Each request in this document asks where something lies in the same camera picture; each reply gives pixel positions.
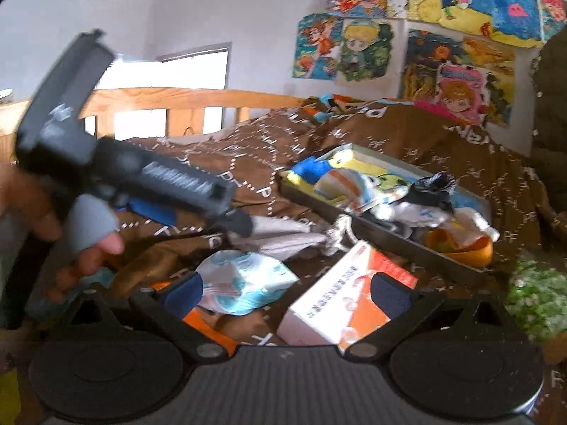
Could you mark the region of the person left hand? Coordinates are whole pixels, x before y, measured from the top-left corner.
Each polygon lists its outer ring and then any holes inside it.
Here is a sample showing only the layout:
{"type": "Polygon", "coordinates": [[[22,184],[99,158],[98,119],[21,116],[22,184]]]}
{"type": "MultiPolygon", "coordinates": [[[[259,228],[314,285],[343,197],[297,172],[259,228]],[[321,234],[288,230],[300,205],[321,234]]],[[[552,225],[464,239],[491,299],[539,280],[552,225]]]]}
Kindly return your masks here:
{"type": "MultiPolygon", "coordinates": [[[[33,176],[10,163],[1,163],[1,213],[17,213],[39,239],[54,243],[62,237],[48,191],[33,176]]],[[[108,234],[94,246],[82,251],[70,265],[57,271],[55,284],[47,296],[61,303],[81,278],[94,274],[110,255],[124,251],[124,243],[116,232],[108,234]]]]}

